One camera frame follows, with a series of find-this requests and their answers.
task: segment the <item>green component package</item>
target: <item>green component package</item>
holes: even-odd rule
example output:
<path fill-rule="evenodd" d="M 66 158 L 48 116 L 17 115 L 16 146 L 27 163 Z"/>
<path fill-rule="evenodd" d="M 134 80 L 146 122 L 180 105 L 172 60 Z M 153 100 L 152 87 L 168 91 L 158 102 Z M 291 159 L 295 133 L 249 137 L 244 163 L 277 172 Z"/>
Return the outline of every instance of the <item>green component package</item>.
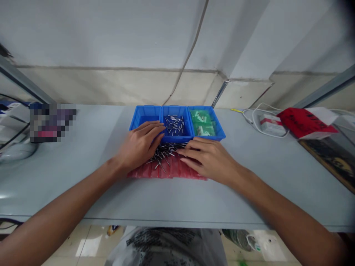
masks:
<path fill-rule="evenodd" d="M 216 122 L 211 119 L 208 111 L 191 110 L 191 119 L 196 136 L 215 136 Z"/>

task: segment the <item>yellow cable tip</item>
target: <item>yellow cable tip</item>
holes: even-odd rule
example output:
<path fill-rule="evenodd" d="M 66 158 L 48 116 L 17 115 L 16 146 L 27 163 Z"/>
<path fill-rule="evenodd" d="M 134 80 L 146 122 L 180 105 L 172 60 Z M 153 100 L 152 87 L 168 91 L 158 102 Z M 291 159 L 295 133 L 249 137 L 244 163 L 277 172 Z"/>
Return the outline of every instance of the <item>yellow cable tip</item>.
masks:
<path fill-rule="evenodd" d="M 232 111 L 235 111 L 235 112 L 238 112 L 238 113 L 243 113 L 242 111 L 240 110 L 237 110 L 237 109 L 231 109 Z"/>

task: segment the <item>tiled floor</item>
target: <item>tiled floor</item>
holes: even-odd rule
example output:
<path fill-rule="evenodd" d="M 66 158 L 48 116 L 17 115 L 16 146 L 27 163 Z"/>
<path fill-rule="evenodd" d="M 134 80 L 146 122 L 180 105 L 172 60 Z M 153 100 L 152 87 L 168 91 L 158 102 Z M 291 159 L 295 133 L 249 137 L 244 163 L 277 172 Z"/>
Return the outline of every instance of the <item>tiled floor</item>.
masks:
<path fill-rule="evenodd" d="M 111 237 L 108 226 L 79 224 L 62 246 L 42 266 L 104 266 L 107 256 L 123 235 L 119 228 Z M 300 266 L 275 231 L 257 230 L 263 252 L 246 252 L 222 235 L 222 243 L 229 266 L 239 266 L 246 261 L 248 266 Z"/>

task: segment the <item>light blue table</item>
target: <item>light blue table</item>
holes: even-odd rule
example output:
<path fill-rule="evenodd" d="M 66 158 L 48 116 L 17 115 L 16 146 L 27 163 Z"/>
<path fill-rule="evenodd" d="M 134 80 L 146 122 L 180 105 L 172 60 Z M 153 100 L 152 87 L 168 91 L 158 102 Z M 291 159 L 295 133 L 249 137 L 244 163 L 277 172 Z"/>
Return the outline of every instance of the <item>light blue table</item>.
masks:
<path fill-rule="evenodd" d="M 25 221 L 109 159 L 122 143 L 134 106 L 79 105 L 59 143 L 43 143 L 23 161 L 0 166 L 0 217 Z M 241 164 L 331 231 L 353 232 L 355 196 L 296 140 L 258 133 L 241 114 L 216 109 L 222 144 Z M 125 180 L 82 222 L 97 225 L 267 229 L 241 196 L 212 180 Z"/>

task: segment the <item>metal pins pile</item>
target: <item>metal pins pile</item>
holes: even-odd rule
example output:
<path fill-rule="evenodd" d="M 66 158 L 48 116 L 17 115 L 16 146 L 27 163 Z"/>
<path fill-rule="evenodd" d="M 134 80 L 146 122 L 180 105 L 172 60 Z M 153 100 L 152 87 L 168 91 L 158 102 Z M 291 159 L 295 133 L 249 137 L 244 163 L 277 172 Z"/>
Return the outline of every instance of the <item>metal pins pile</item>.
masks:
<path fill-rule="evenodd" d="M 183 136 L 185 123 L 182 116 L 164 116 L 166 130 L 169 136 Z"/>
<path fill-rule="evenodd" d="M 169 162 L 168 162 L 168 160 L 166 158 L 168 158 L 170 155 L 175 157 L 175 155 L 173 153 L 177 149 L 184 149 L 186 144 L 188 144 L 188 142 L 185 142 L 185 143 L 163 143 L 163 144 L 160 144 L 158 146 L 158 148 L 155 150 L 154 156 L 151 158 L 151 160 L 149 162 L 147 162 L 147 164 L 148 163 L 152 163 L 152 162 L 157 162 L 157 165 L 155 166 L 154 169 L 156 169 L 158 166 L 161 166 L 161 168 L 165 172 L 165 169 L 162 166 L 162 161 L 166 160 L 166 162 L 170 166 L 170 164 L 169 164 Z"/>

